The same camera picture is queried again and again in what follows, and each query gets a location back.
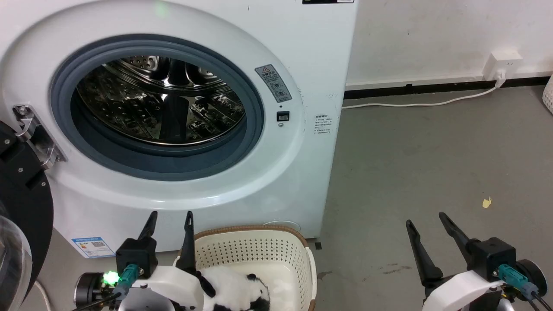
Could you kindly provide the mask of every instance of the small white label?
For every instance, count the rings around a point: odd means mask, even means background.
[[[89,258],[115,256],[111,248],[107,246],[104,240],[99,236],[84,237],[82,239],[71,239],[71,240]]]
[[[332,118],[328,115],[316,115],[315,116],[315,128],[313,134],[326,134],[330,133],[332,127]]]

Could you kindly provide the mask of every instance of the black cable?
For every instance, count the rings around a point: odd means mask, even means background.
[[[532,292],[532,297],[536,298],[541,303],[541,305],[544,306],[544,308],[547,311],[553,311],[553,309],[551,309],[551,307],[547,304],[547,302],[545,302],[545,300],[543,298],[538,296],[538,294],[536,294],[536,292]]]
[[[538,309],[538,306],[532,300],[529,300],[528,303],[532,306],[532,308],[534,308],[534,310],[540,311],[540,309]]]
[[[104,302],[108,302],[108,301],[112,301],[112,300],[115,300],[117,297],[121,296],[121,293],[116,293],[116,294],[113,294],[113,295],[110,295],[102,300],[98,300],[98,301],[95,301],[93,303],[89,303],[87,305],[84,305],[82,307],[79,307],[79,308],[76,308],[76,309],[73,309],[72,311],[83,311],[83,310],[86,310],[88,308],[91,308],[91,307],[94,307],[96,305],[99,305],[101,303],[104,303]]]

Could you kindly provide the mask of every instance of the washing machine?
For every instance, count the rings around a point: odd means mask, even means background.
[[[180,247],[189,210],[196,231],[275,224],[316,237],[356,11],[4,0],[0,119],[34,156],[6,139],[0,163],[22,187],[44,183],[54,227],[88,258],[113,256],[152,210],[158,251]]]

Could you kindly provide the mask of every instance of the door hinge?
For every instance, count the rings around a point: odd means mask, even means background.
[[[67,158],[31,106],[17,105],[12,110],[22,129],[15,135],[20,141],[31,146],[43,169],[51,168],[56,162],[67,162]]]

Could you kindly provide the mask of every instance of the white wall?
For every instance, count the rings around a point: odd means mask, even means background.
[[[553,71],[553,0],[357,0],[347,90],[482,79],[492,50],[515,48],[514,77]]]

